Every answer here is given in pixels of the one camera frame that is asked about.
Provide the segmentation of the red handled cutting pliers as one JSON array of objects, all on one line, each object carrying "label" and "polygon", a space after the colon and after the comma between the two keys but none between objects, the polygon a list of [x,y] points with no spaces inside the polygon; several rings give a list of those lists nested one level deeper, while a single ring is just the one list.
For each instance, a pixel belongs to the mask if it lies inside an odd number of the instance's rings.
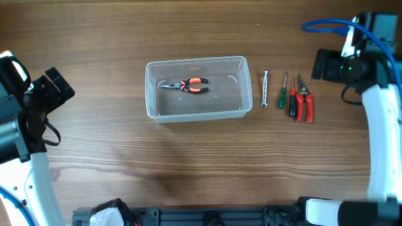
[{"label": "red handled cutting pliers", "polygon": [[301,121],[304,113],[304,105],[307,105],[307,122],[312,123],[314,118],[313,95],[309,91],[304,79],[298,75],[299,93],[296,94],[296,119]]}]

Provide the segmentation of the orange black needle-nose pliers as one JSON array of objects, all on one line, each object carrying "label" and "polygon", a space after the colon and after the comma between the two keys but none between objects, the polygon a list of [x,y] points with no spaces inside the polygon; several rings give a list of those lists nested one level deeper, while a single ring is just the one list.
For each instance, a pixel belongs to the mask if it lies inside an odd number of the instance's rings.
[{"label": "orange black needle-nose pliers", "polygon": [[180,90],[182,92],[190,94],[203,94],[209,91],[208,87],[192,88],[191,84],[196,83],[208,84],[209,81],[206,78],[195,77],[195,78],[189,78],[187,80],[182,80],[181,82],[178,83],[169,83],[167,85],[160,85],[160,87],[165,89]]}]

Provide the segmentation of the clear plastic container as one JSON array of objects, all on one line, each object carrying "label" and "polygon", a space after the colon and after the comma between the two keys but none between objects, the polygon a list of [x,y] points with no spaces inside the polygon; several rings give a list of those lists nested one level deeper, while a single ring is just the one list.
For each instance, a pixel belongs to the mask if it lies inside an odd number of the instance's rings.
[{"label": "clear plastic container", "polygon": [[243,56],[149,62],[146,110],[158,123],[208,121],[245,116],[253,107]]}]

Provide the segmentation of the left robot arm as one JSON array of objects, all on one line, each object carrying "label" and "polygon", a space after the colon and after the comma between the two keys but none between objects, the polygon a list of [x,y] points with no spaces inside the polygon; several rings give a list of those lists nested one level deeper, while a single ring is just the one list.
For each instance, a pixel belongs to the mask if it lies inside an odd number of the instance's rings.
[{"label": "left robot arm", "polygon": [[10,52],[1,53],[1,201],[12,225],[64,225],[50,176],[44,139],[49,113],[75,95],[52,67],[32,80]]}]

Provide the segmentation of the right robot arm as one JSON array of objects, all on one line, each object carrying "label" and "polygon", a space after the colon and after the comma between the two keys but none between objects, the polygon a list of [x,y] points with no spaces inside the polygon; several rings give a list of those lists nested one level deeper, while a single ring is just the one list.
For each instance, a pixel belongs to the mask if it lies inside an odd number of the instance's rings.
[{"label": "right robot arm", "polygon": [[310,33],[345,37],[342,51],[319,50],[312,78],[342,83],[361,96],[369,129],[370,179],[365,201],[301,197],[293,225],[401,224],[401,56],[396,54],[398,17],[366,12],[352,20],[319,19]]}]

